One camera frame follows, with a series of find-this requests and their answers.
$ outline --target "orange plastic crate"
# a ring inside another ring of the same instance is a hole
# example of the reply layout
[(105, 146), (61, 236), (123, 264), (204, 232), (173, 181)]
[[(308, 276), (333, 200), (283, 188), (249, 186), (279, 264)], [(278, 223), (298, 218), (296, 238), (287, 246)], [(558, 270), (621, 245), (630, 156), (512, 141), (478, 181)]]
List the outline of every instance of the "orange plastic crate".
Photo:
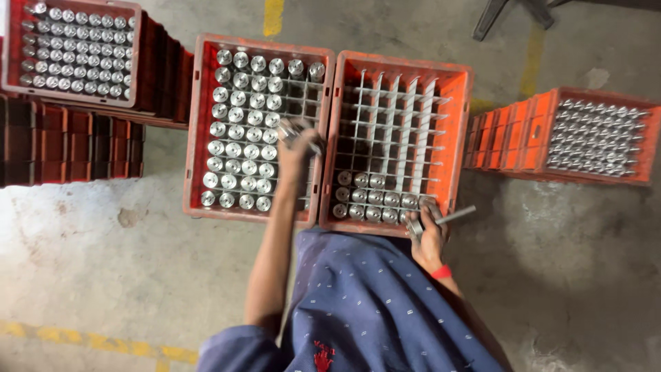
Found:
[[(453, 211), (472, 86), (473, 72), (467, 66), (341, 52), (330, 114), (320, 226), (336, 231), (406, 236), (407, 230), (401, 223), (367, 222), (352, 220), (348, 215), (346, 218), (333, 215), (333, 207), (342, 203), (334, 193), (338, 187), (337, 175), (343, 169), (353, 171), (352, 175), (357, 172), (386, 175), (383, 191), (429, 195), (437, 200), (444, 214)], [(366, 109), (367, 113), (354, 111), (356, 99), (361, 102), (358, 106), (371, 107)], [(425, 105), (427, 99), (432, 100), (431, 107)], [(370, 152), (367, 155), (370, 165), (366, 165), (361, 154), (356, 152), (356, 146), (347, 149), (346, 140), (350, 137), (347, 132), (352, 129), (357, 133), (354, 137), (360, 137), (355, 143), (369, 140), (372, 144), (386, 144), (398, 149), (399, 154), (394, 156), (384, 150), (384, 156), (373, 156)], [(421, 138), (426, 138), (426, 146), (418, 144)], [(373, 163), (374, 169), (380, 166), (386, 172), (371, 169)], [(404, 172), (393, 170), (391, 163), (399, 163)], [(415, 172), (421, 172), (422, 177), (413, 177)], [(412, 191), (418, 187), (419, 192)], [(355, 189), (352, 182), (350, 193)], [(407, 210), (403, 207), (393, 209), (398, 214)]]
[[(218, 139), (211, 135), (210, 126), (213, 121), (217, 120), (211, 115), (211, 109), (216, 103), (212, 99), (212, 92), (216, 87), (221, 86), (214, 77), (215, 70), (220, 67), (216, 60), (216, 54), (220, 49), (228, 49), (232, 51), (232, 54), (235, 54), (238, 51), (244, 51), (249, 57), (264, 56), (267, 61), (270, 61), (272, 58), (281, 58), (285, 64), (290, 60), (297, 58), (303, 61), (306, 68), (314, 62), (324, 63), (326, 66), (326, 73), (323, 83), (318, 85), (311, 84), (313, 88), (310, 88), (316, 90), (318, 102), (313, 104), (313, 106), (317, 107), (315, 109), (316, 113), (313, 115), (317, 115), (316, 117), (318, 117), (318, 122), (316, 119), (314, 120), (315, 126), (321, 137), (324, 139), (326, 138), (328, 113), (331, 105), (330, 93), (333, 82), (333, 73), (335, 71), (335, 53), (332, 50), (325, 48), (263, 42), (259, 40), (212, 34), (201, 34), (197, 39), (193, 69), (194, 79), (192, 85), (192, 100), (190, 105), (190, 129), (188, 131), (186, 176), (184, 179), (184, 212), (199, 217), (242, 220), (247, 222), (266, 222), (269, 215), (268, 211), (260, 212), (254, 207), (250, 210), (241, 209), (238, 206), (238, 201), (234, 206), (228, 209), (221, 207), (217, 201), (211, 207), (205, 207), (202, 205), (201, 195), (204, 191), (208, 190), (202, 184), (202, 178), (208, 171), (206, 164), (207, 159), (212, 157), (208, 151), (208, 144), (212, 140)], [(296, 85), (303, 84), (303, 82), (289, 81), (288, 84)], [(226, 85), (226, 87), (229, 90), (232, 90), (229, 85)], [(303, 113), (306, 117), (308, 117), (309, 114), (310, 113)], [(280, 113), (280, 116), (288, 117), (300, 115)], [(260, 164), (263, 160), (255, 160), (255, 162)], [(295, 225), (299, 228), (312, 227), (317, 219), (319, 190), (321, 189), (322, 162), (323, 161), (320, 157), (316, 157), (313, 166), (309, 170), (311, 176), (309, 184), (309, 206), (307, 209), (301, 206), (296, 212)], [(235, 191), (237, 194), (241, 193), (240, 189), (235, 189)]]

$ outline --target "hand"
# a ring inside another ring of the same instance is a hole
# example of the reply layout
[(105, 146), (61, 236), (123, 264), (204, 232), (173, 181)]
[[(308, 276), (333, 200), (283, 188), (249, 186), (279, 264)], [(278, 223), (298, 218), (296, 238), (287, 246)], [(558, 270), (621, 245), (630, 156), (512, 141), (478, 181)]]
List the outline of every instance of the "hand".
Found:
[(412, 239), (411, 255), (415, 262), (431, 275), (443, 266), (442, 255), (447, 236), (447, 224), (438, 226), (427, 206), (423, 206), (421, 212), (420, 216), (416, 212), (408, 213), (409, 218), (420, 218), (424, 226), (420, 242)]
[(303, 171), (303, 161), (307, 159), (308, 144), (319, 136), (314, 129), (306, 129), (288, 148), (283, 141), (278, 141), (278, 181), (297, 185)]

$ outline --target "metal cylindrical part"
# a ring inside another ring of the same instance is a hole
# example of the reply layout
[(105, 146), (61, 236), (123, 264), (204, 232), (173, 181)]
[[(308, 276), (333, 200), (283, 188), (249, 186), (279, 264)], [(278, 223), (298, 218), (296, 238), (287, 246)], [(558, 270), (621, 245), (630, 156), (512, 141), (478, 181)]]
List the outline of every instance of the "metal cylindrical part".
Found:
[(349, 201), (349, 189), (347, 187), (338, 187), (335, 190), (335, 199), (339, 201)]
[(250, 107), (254, 109), (261, 109), (266, 103), (266, 98), (262, 93), (253, 93), (250, 97)]
[(239, 156), (241, 156), (241, 145), (239, 145), (236, 142), (230, 142), (225, 146), (225, 153), (230, 158), (238, 158)]
[(224, 189), (232, 190), (237, 186), (237, 184), (238, 184), (237, 183), (237, 178), (234, 175), (231, 175), (231, 174), (223, 175), (223, 177), (221, 177), (221, 179), (220, 179), (220, 185)]
[(271, 192), (273, 189), (273, 185), (271, 184), (271, 181), (265, 179), (265, 178), (260, 178), (257, 180), (257, 191), (262, 193), (262, 194), (268, 194)]
[(210, 207), (214, 204), (215, 195), (211, 191), (207, 190), (202, 193), (201, 202), (205, 207)]
[(228, 66), (232, 63), (232, 52), (227, 49), (221, 49), (215, 54), (215, 59), (221, 66)]
[(368, 193), (368, 201), (370, 204), (380, 205), (383, 203), (383, 192), (372, 190)]
[(249, 82), (250, 79), (248, 78), (248, 75), (246, 75), (243, 72), (235, 73), (234, 78), (232, 79), (232, 83), (234, 83), (234, 86), (239, 89), (246, 89), (246, 87), (248, 87)]
[(218, 198), (218, 203), (223, 208), (229, 208), (234, 205), (235, 202), (234, 195), (232, 193), (222, 193)]
[(229, 98), (229, 92), (227, 91), (227, 88), (225, 87), (218, 87), (214, 89), (214, 92), (212, 93), (212, 96), (214, 98), (214, 101), (218, 103), (223, 103)]
[(245, 52), (238, 52), (234, 55), (234, 66), (239, 70), (243, 70), (248, 66), (248, 54)]
[(262, 139), (262, 131), (259, 128), (250, 128), (246, 133), (246, 138), (250, 142), (259, 142)]
[(282, 107), (282, 98), (277, 94), (271, 94), (266, 99), (266, 107), (270, 110), (278, 111)]
[(268, 82), (264, 76), (255, 76), (251, 82), (251, 86), (253, 87), (253, 91), (261, 92), (266, 89)]
[(250, 194), (243, 194), (239, 198), (239, 206), (243, 209), (252, 209), (254, 206), (254, 198)]
[(351, 173), (348, 171), (341, 171), (337, 175), (337, 183), (342, 186), (349, 186), (351, 184)]
[(225, 162), (225, 171), (232, 174), (239, 174), (241, 173), (241, 163), (236, 159), (227, 160)]
[(212, 134), (212, 136), (216, 137), (222, 137), (225, 135), (225, 123), (222, 123), (220, 121), (214, 121), (211, 123), (211, 126), (209, 128), (209, 132)]
[(231, 76), (232, 73), (229, 71), (227, 67), (220, 67), (217, 68), (215, 71), (215, 79), (219, 83), (227, 83), (231, 78)]
[(266, 114), (264, 124), (266, 124), (267, 127), (275, 128), (279, 123), (280, 123), (280, 114), (278, 113)]
[(258, 110), (250, 110), (248, 112), (248, 124), (258, 126), (259, 124), (262, 124), (262, 112)]
[(277, 76), (274, 76), (269, 78), (267, 86), (269, 92), (279, 93), (284, 87), (284, 83), (282, 82), (282, 79), (280, 79)]
[(366, 203), (368, 200), (368, 192), (365, 189), (355, 189), (353, 193), (351, 193), (351, 200), (353, 200), (356, 203)]
[(344, 218), (346, 217), (346, 213), (346, 205), (344, 204), (336, 204), (335, 207), (332, 208), (332, 215), (336, 218)]
[(366, 173), (357, 173), (354, 176), (354, 184), (357, 187), (367, 187), (369, 185), (369, 176)]
[(231, 104), (234, 106), (243, 106), (246, 103), (246, 93), (243, 93), (242, 91), (235, 91), (231, 96), (229, 96), (229, 102), (231, 102)]
[(247, 159), (255, 160), (259, 157), (259, 147), (253, 144), (249, 144), (245, 149), (243, 149), (243, 153)]
[(274, 144), (278, 141), (278, 132), (274, 129), (267, 129), (264, 131), (262, 139), (267, 144)]
[(266, 68), (266, 59), (262, 56), (255, 56), (250, 61), (250, 67), (255, 72), (262, 72)]
[(252, 160), (246, 160), (241, 164), (241, 171), (245, 175), (254, 175), (257, 173), (257, 163)]
[(222, 155), (222, 153), (225, 151), (225, 145), (223, 142), (219, 140), (211, 141), (207, 145), (207, 149), (212, 155), (218, 156)]
[(212, 172), (223, 170), (223, 160), (221, 158), (212, 157), (207, 159), (207, 168)]
[(381, 209), (379, 207), (368, 207), (365, 217), (370, 222), (381, 222)]
[(284, 70), (285, 63), (279, 58), (272, 59), (268, 64), (268, 71), (270, 71), (273, 75), (280, 75)]
[(245, 129), (243, 129), (242, 126), (236, 124), (230, 126), (229, 130), (227, 130), (227, 135), (233, 140), (242, 139), (244, 133), (245, 133)]
[(362, 220), (363, 216), (365, 216), (365, 207), (362, 205), (352, 205), (349, 208), (349, 216), (354, 220)]
[(274, 146), (266, 145), (263, 147), (262, 158), (264, 158), (264, 160), (273, 160), (276, 156), (278, 156), (278, 149)]
[(241, 180), (241, 188), (244, 189), (245, 191), (252, 191), (257, 187), (257, 180), (252, 177), (244, 177)]
[(227, 106), (222, 103), (216, 103), (211, 108), (211, 115), (216, 119), (222, 119), (227, 116)]
[(240, 107), (232, 107), (229, 110), (229, 121), (231, 122), (243, 121), (243, 109)]
[(402, 196), (402, 207), (408, 209), (416, 209), (418, 207), (418, 198), (415, 195), (406, 194)]
[(216, 175), (213, 172), (205, 173), (204, 176), (202, 177), (202, 184), (205, 187), (213, 189), (218, 185), (218, 175)]
[(257, 198), (255, 205), (260, 212), (268, 212), (268, 210), (271, 209), (271, 198), (259, 197)]
[(259, 175), (264, 178), (272, 178), (276, 175), (276, 168), (271, 163), (263, 163), (259, 166)]
[(313, 83), (320, 83), (324, 80), (326, 66), (321, 62), (315, 62), (307, 69), (307, 73), (310, 75), (310, 81)]

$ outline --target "yellow painted line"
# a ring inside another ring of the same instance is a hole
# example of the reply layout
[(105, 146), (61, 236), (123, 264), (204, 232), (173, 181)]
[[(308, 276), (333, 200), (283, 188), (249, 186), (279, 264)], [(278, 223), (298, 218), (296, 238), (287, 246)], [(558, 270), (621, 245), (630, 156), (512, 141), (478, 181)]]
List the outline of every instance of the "yellow painted line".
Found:
[(525, 52), (524, 72), (521, 75), (521, 84), (519, 85), (519, 99), (521, 100), (529, 99), (535, 95), (545, 37), (546, 31), (544, 28), (533, 21), (530, 36), (528, 36), (528, 47)]
[(158, 360), (164, 359), (168, 361), (168, 369), (164, 369), (163, 371), (169, 370), (170, 361), (180, 361), (193, 365), (198, 361), (198, 352), (195, 350), (173, 346), (151, 346), (147, 342), (122, 340), (120, 338), (102, 336), (96, 333), (82, 333), (65, 328), (32, 326), (2, 319), (0, 319), (0, 335), (32, 338), (55, 344), (78, 345), (96, 350), (156, 358)]
[(282, 31), (282, 9), (285, 0), (264, 0), (264, 36), (273, 37)]
[(156, 372), (170, 372), (170, 361), (168, 359), (156, 359)]

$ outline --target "red wristband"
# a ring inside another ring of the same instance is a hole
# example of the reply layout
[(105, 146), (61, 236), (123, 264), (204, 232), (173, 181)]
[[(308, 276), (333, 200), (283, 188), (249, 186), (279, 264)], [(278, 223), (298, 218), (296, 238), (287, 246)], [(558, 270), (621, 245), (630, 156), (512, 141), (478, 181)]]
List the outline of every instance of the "red wristband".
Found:
[(443, 265), (440, 269), (432, 273), (432, 278), (434, 279), (443, 279), (449, 278), (452, 276), (452, 271), (450, 271), (450, 266)]

